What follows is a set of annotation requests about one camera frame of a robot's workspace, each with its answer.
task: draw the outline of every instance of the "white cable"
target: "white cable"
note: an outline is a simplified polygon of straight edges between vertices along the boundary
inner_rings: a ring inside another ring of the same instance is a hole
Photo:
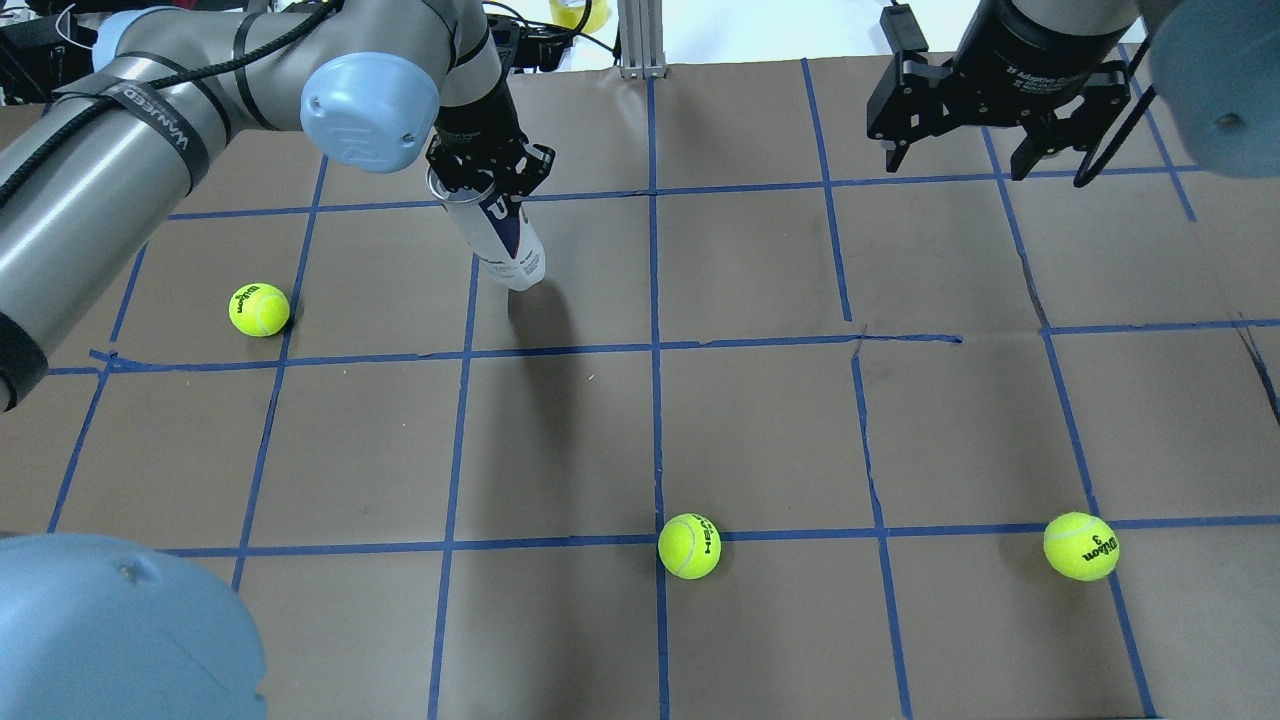
[[[68,35],[72,31],[72,18],[67,13],[70,13],[72,8],[74,8],[74,6],[76,6],[76,3],[72,3],[70,5],[67,6],[65,10],[63,10],[58,15],[58,19],[54,20],[54,29],[58,31],[58,35],[61,36],[63,40],[65,40],[67,42],[70,42],[76,47],[83,47],[84,50],[92,50],[92,47],[90,47],[88,45],[81,45],[79,42],[76,42],[74,40],[70,38],[70,35]],[[67,32],[63,32],[63,18],[64,17],[67,18]]]

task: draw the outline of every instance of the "velcro strap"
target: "velcro strap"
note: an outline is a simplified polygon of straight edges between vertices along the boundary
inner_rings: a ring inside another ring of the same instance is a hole
[[[134,118],[147,123],[164,137],[187,165],[191,187],[187,195],[200,184],[209,172],[209,149],[196,132],[160,92],[145,82],[120,79],[118,77],[93,73],[54,91],[59,100],[68,97],[105,97],[114,100]]]

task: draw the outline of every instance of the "yellow object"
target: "yellow object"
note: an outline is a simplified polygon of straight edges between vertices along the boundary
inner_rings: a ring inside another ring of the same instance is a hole
[[[227,307],[236,329],[250,337],[273,336],[289,322],[289,299],[280,288],[251,283],[236,291]]]
[[[586,9],[586,0],[550,0],[552,22],[563,27],[577,27]],[[582,32],[595,32],[609,19],[609,0],[591,0],[591,15],[586,18]]]
[[[658,536],[658,557],[677,578],[696,580],[719,562],[719,532],[701,515],[685,512],[667,521]]]
[[[1106,578],[1120,561],[1120,542],[1111,527],[1084,512],[1059,515],[1044,528],[1044,557],[1073,580]]]

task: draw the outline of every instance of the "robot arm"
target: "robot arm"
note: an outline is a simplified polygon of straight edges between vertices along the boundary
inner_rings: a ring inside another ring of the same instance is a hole
[[[1023,127],[1014,179],[1066,147],[1085,152],[1088,164],[1130,100],[1134,65],[1105,59],[1139,10],[1155,86],[1192,156],[1222,174],[1280,174],[1276,3],[982,0],[955,56],[931,65],[910,8],[895,0],[881,18],[893,60],[868,101],[867,135],[884,143],[888,172],[914,142],[960,126]],[[1153,97],[1148,91],[1144,104]],[[1089,179],[1082,165],[1076,186]]]
[[[108,19],[99,72],[0,154],[0,178],[24,177],[0,206],[0,409],[40,380],[49,354],[241,129],[305,129],[338,161],[394,172],[435,123],[433,164],[452,160],[438,170],[452,184],[486,172],[527,193],[545,177],[550,151],[520,132],[479,0],[334,1],[311,6],[329,17],[152,9]],[[314,29],[260,61],[156,82],[303,23]],[[28,172],[32,154],[93,105],[99,117]]]

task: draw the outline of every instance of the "yellow tennis ball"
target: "yellow tennis ball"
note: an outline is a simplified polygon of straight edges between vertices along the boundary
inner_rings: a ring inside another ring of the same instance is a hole
[[[232,295],[227,314],[236,329],[250,337],[268,337],[289,322],[289,299],[280,288],[251,283]]]
[[[719,562],[719,532],[701,515],[676,515],[658,536],[658,557],[671,574],[696,580]]]
[[[1106,578],[1120,561],[1120,542],[1111,527],[1084,512],[1059,515],[1044,528],[1044,557],[1073,580]]]

